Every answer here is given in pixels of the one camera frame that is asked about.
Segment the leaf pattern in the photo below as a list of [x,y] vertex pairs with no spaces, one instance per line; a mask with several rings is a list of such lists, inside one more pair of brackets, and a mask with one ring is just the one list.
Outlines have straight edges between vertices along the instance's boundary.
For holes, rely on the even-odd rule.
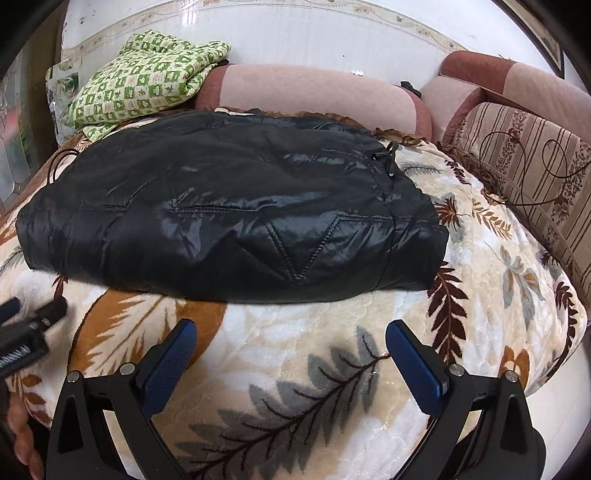
[[53,293],[53,298],[56,299],[64,294],[64,283],[68,283],[68,277],[65,275],[58,275],[53,281],[51,286],[56,288]]
[[447,365],[456,363],[462,358],[462,349],[457,339],[466,340],[466,331],[461,318],[467,318],[467,314],[457,300],[467,300],[468,296],[454,285],[462,281],[453,273],[454,269],[448,267],[448,263],[444,261],[433,285],[427,292],[427,297],[431,299],[428,316],[432,317],[439,309],[431,328],[432,332],[437,331],[433,348]]
[[472,216],[497,237],[511,240],[511,224],[498,218],[490,209],[485,208],[475,199],[472,199]]
[[43,379],[33,374],[23,376],[22,371],[18,371],[10,376],[10,382],[12,390],[21,397],[28,412],[42,424],[49,427],[52,418],[44,411],[47,402],[38,393],[31,391],[33,387],[39,386]]
[[540,291],[538,275],[532,268],[526,269],[524,267],[521,257],[516,257],[515,261],[512,261],[509,252],[502,245],[501,260],[507,267],[507,270],[503,274],[504,306],[507,309],[513,303],[515,283],[517,283],[519,291],[521,292],[521,308],[523,311],[525,328],[527,330],[535,315],[535,303],[532,292],[535,293],[540,300],[544,300],[542,292]]
[[556,371],[560,368],[560,366],[566,361],[567,357],[569,356],[569,352],[573,346],[574,336],[576,335],[576,316],[579,314],[579,312],[575,309],[573,293],[570,291],[570,287],[562,281],[556,287],[555,300],[556,306],[559,309],[566,310],[569,325],[566,331],[566,343],[564,345],[564,350],[560,354],[558,360],[556,360],[556,363],[553,365],[552,369],[550,369],[550,371],[548,372],[548,380],[552,378],[552,376],[556,373]]
[[437,167],[416,161],[402,162],[398,165],[398,168],[400,168],[405,175],[434,175],[441,173],[441,170]]
[[439,215],[439,222],[445,226],[451,226],[455,231],[460,228],[460,219],[457,215],[456,200],[453,197],[446,198],[443,203],[436,203],[435,210]]
[[291,473],[296,463],[305,471],[318,436],[327,445],[335,427],[347,425],[360,398],[365,413],[373,403],[379,363],[390,355],[378,356],[372,335],[361,327],[357,340],[357,355],[332,347],[332,365],[309,355],[311,386],[277,382],[277,398],[251,385],[249,396],[256,415],[219,410],[224,425],[192,425],[201,440],[177,445],[190,455],[181,459],[192,470],[190,476],[249,479],[258,469],[263,480],[271,480],[280,467]]
[[470,185],[470,182],[466,180],[466,175],[464,169],[460,166],[460,164],[452,160],[451,158],[445,161],[445,165],[450,167],[453,170],[453,174],[456,176],[457,180],[462,185]]
[[523,349],[519,355],[515,357],[513,349],[510,346],[505,345],[497,377],[500,377],[507,370],[514,371],[517,374],[519,377],[519,383],[521,383],[521,388],[525,389],[530,377],[530,355],[527,353],[527,350]]
[[562,275],[563,270],[560,264],[554,259],[552,254],[546,249],[541,248],[536,255],[536,258],[542,264],[542,267],[550,272],[550,275],[552,275],[552,280],[558,281],[558,278],[560,278]]
[[68,371],[108,375],[125,362],[139,362],[181,318],[193,320],[199,337],[192,363],[222,322],[226,304],[107,290],[86,313],[74,336]]
[[25,255],[22,252],[22,248],[20,245],[17,245],[12,253],[8,255],[8,258],[4,261],[4,263],[0,266],[0,277],[11,268],[21,265],[24,261]]

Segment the folded green blanket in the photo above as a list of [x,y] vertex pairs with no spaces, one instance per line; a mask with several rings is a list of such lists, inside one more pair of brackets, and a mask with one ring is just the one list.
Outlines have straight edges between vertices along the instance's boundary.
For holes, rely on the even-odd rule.
[[69,120],[99,140],[123,121],[190,99],[228,52],[230,45],[221,41],[195,46],[154,30],[134,34],[76,96]]

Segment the floral blanket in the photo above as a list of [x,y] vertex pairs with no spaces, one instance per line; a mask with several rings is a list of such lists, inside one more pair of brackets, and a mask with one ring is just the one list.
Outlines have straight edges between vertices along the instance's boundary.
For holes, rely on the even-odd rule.
[[564,363],[587,323],[561,268],[471,174],[432,144],[400,147],[396,161],[450,231],[429,291],[288,306],[115,291],[29,270],[15,210],[0,228],[0,300],[17,296],[26,311],[63,293],[70,308],[47,332],[49,356],[9,387],[49,425],[68,371],[100,375],[137,362],[186,317],[199,330],[197,351],[153,420],[191,478],[391,478],[427,424],[385,348],[391,320],[404,319],[448,364],[515,371],[527,394]]

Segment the black clip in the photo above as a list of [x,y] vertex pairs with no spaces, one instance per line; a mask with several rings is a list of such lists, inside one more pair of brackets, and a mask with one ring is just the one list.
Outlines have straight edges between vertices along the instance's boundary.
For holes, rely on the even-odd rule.
[[[0,325],[21,309],[18,298],[0,305]],[[0,380],[42,358],[48,351],[43,333],[66,315],[67,302],[56,297],[20,322],[0,328]]]

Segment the brown leaf print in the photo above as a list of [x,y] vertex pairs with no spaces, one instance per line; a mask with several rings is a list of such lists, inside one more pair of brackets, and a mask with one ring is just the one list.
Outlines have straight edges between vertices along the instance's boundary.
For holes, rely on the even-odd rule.
[[456,300],[467,300],[468,297],[454,285],[462,281],[453,273],[454,269],[448,267],[447,262],[443,262],[433,285],[427,292],[427,297],[431,299],[428,315],[432,317],[439,309],[431,328],[432,332],[437,330],[433,348],[438,350],[437,353],[447,365],[462,358],[462,349],[456,339],[466,340],[466,331],[460,318],[467,318],[467,314],[464,307]]
[[225,310],[225,303],[109,289],[95,301],[78,328],[68,371],[108,375],[125,362],[137,363],[182,318],[194,321],[199,332],[192,364],[217,333]]
[[573,346],[574,336],[577,333],[575,328],[577,325],[576,315],[579,314],[579,312],[574,308],[573,293],[570,291],[570,287],[564,282],[559,282],[558,286],[556,287],[555,300],[556,306],[559,309],[566,310],[569,319],[569,326],[566,331],[566,343],[564,345],[564,350],[560,354],[558,360],[556,360],[556,363],[552,369],[548,372],[547,381],[552,378],[552,376],[566,361],[566,358],[569,355],[570,349]]
[[510,240],[512,238],[511,224],[498,218],[493,212],[482,206],[482,204],[475,199],[472,199],[472,216],[478,220],[479,224],[484,225],[497,237],[505,240]]
[[16,219],[5,223],[0,229],[0,247],[17,235]]
[[445,165],[450,167],[453,170],[453,174],[456,176],[458,181],[462,185],[470,185],[470,182],[466,180],[466,176],[464,175],[464,169],[461,168],[460,164],[455,160],[446,160]]
[[435,210],[437,211],[437,215],[439,215],[439,222],[442,225],[452,226],[454,230],[460,228],[456,201],[453,198],[447,198],[443,203],[436,203]]
[[64,294],[64,283],[68,283],[68,277],[66,277],[65,275],[58,275],[56,277],[56,279],[53,281],[53,283],[51,284],[52,286],[55,286],[56,290],[53,294],[53,298],[58,298],[63,296]]
[[42,380],[36,375],[29,374],[22,377],[21,382],[25,387],[35,387],[36,385],[40,384]]
[[505,346],[497,377],[500,377],[507,372],[507,370],[514,371],[517,374],[521,387],[525,389],[530,377],[530,355],[527,353],[527,350],[523,349],[519,355],[515,357],[513,349],[510,346]]
[[43,410],[34,410],[31,412],[31,415],[35,417],[37,420],[39,420],[46,427],[51,426],[51,422],[53,421],[53,419]]
[[22,371],[16,372],[10,376],[10,382],[13,392],[15,392],[24,402],[28,412],[40,422],[49,426],[51,424],[51,417],[44,411],[47,404],[42,396],[30,391],[32,387],[36,387],[43,382],[41,377],[33,374],[22,374]]
[[45,405],[47,402],[33,392],[25,393],[25,398],[31,405]]

